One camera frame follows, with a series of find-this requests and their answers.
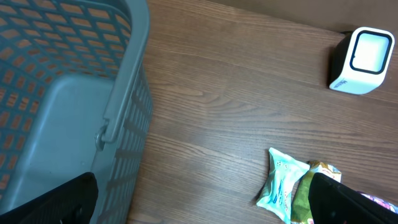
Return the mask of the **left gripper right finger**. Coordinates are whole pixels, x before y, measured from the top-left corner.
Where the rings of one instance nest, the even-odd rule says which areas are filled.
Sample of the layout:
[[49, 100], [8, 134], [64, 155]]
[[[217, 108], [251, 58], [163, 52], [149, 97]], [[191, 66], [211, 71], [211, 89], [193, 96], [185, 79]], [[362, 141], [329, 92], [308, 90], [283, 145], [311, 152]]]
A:
[[325, 174], [313, 176], [308, 200], [315, 224], [397, 224], [397, 213]]

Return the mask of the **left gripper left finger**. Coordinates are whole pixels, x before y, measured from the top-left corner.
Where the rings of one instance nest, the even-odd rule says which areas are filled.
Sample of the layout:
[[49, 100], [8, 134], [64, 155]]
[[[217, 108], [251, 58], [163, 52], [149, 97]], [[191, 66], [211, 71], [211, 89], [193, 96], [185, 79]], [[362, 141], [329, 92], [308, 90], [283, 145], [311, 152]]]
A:
[[98, 199], [94, 173], [86, 172], [1, 215], [1, 224], [89, 224]]

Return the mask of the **green yellow snack packet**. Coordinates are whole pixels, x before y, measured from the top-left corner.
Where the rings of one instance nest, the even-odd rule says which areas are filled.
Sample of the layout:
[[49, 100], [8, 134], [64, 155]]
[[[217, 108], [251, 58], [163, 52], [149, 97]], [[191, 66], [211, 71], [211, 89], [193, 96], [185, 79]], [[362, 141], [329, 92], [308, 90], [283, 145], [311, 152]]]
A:
[[296, 191], [291, 212], [291, 224], [314, 224], [310, 203], [308, 200], [309, 188], [315, 173], [322, 173], [341, 182], [341, 172], [331, 164], [321, 161], [309, 161], [310, 169], [301, 178]]

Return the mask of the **mint green tissue pack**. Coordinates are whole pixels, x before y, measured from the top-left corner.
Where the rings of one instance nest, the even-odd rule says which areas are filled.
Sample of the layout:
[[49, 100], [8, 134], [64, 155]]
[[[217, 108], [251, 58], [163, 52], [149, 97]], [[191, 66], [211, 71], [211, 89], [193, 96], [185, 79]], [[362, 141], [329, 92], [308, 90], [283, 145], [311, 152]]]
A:
[[271, 147], [269, 174], [256, 205], [276, 214], [284, 223], [291, 222], [292, 191], [310, 166]]

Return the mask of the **purple red liner pack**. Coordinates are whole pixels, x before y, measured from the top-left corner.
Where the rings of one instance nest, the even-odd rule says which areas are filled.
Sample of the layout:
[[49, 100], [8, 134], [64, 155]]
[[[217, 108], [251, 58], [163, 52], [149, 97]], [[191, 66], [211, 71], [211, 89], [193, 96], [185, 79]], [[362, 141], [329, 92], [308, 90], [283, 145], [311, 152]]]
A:
[[385, 201], [385, 200], [383, 200], [381, 198], [375, 197], [373, 195], [366, 194], [364, 192], [359, 192], [359, 193], [361, 195], [363, 195], [364, 197], [372, 200], [373, 202], [376, 202], [378, 205], [380, 205], [380, 206], [382, 206], [382, 207], [384, 207], [384, 208], [386, 208], [386, 209], [388, 209], [388, 210], [390, 210], [390, 211], [392, 211], [394, 213], [398, 212], [397, 206], [395, 206], [394, 204], [392, 204], [390, 202], [387, 202], [387, 201]]

